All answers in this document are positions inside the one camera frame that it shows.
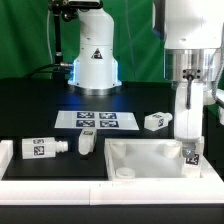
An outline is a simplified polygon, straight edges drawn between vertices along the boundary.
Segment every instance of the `qr code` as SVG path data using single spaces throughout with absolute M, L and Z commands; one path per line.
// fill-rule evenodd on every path
M 84 134 L 84 135 L 93 135 L 93 132 L 92 132 L 92 131 L 84 131 L 83 134 Z
M 162 127 L 162 126 L 163 126 L 163 123 L 164 123 L 164 119 L 162 118 L 162 119 L 159 120 L 159 124 L 158 124 L 158 126 L 159 126 L 159 127 Z
M 199 154 L 195 154 L 194 158 L 186 158 L 186 164 L 197 166 L 199 163 Z
M 95 116 L 94 116 L 93 112 L 78 112 L 77 113 L 77 118 L 89 119 L 89 118 L 94 118 L 94 117 Z
M 100 119 L 117 119 L 116 113 L 100 113 Z
M 94 120 L 77 120 L 76 127 L 95 127 Z
M 43 156 L 43 155 L 44 155 L 44 146 L 35 146 L 34 156 Z
M 100 121 L 101 128 L 119 128 L 117 121 Z
M 43 144 L 44 143 L 44 139 L 34 139 L 33 140 L 33 144 Z

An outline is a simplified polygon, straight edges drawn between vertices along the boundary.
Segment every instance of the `black table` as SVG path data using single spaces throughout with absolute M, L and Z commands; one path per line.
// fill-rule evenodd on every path
M 2 79 L 0 140 L 14 140 L 14 157 L 4 180 L 107 180 L 104 139 L 173 138 L 173 121 L 169 127 L 151 132 L 144 129 L 144 117 L 156 112 L 173 114 L 174 99 L 175 92 L 165 83 L 126 82 L 119 93 L 97 97 L 73 93 L 61 81 Z M 77 150 L 81 129 L 54 128 L 59 110 L 132 112 L 140 130 L 98 130 L 95 151 L 83 159 Z M 205 157 L 216 169 L 224 161 L 224 128 L 207 108 L 203 120 Z M 69 152 L 54 159 L 22 160 L 21 140 L 29 137 L 68 141 Z M 216 170 L 223 177 L 222 166 Z M 43 223 L 223 223 L 224 205 L 1 206 L 1 216 L 5 218 L 1 223 L 6 219 L 10 221 L 5 223 L 16 222 L 18 217 L 21 223 L 42 223 L 44 219 Z

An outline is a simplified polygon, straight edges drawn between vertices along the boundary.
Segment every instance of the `sticker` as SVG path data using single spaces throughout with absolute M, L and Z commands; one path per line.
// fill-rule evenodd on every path
M 84 131 L 83 134 L 84 134 L 84 135 L 93 135 L 93 132 L 92 132 L 92 131 Z
M 95 127 L 94 120 L 77 120 L 76 127 Z
M 152 115 L 153 117 L 155 118 L 161 118 L 162 116 L 158 115 L 158 114 L 155 114 L 155 115 Z
M 95 53 L 93 54 L 93 56 L 91 58 L 93 58 L 93 59 L 103 59 L 99 48 L 96 49 Z
M 199 163 L 199 154 L 195 154 L 194 158 L 186 158 L 186 164 L 198 166 Z
M 33 140 L 33 144 L 43 144 L 44 143 L 44 139 L 34 139 Z
M 43 155 L 44 155 L 44 146 L 35 146 L 34 156 L 43 156 Z
M 78 112 L 77 118 L 94 118 L 93 112 Z
M 164 119 L 162 118 L 162 119 L 159 120 L 158 127 L 162 127 L 163 126 L 163 123 L 164 123 Z
M 119 128 L 119 124 L 117 121 L 100 121 L 101 128 Z
M 116 113 L 100 113 L 100 119 L 117 119 Z

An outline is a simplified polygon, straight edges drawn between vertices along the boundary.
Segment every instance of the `green backdrop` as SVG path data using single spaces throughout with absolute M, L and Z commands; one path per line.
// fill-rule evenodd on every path
M 164 82 L 163 43 L 151 31 L 152 0 L 103 2 L 104 10 L 115 22 L 114 57 L 120 65 L 120 80 L 134 81 L 136 76 L 137 81 Z M 22 77 L 50 63 L 46 38 L 47 5 L 48 0 L 1 0 L 0 78 Z M 50 24 L 51 46 L 54 47 L 52 16 Z M 61 21 L 61 33 L 64 60 L 73 61 L 79 53 L 79 21 Z

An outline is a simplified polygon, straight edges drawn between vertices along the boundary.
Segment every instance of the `marker sheet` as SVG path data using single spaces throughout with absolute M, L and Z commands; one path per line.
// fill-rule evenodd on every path
M 84 128 L 139 130 L 133 113 L 59 111 L 55 128 Z

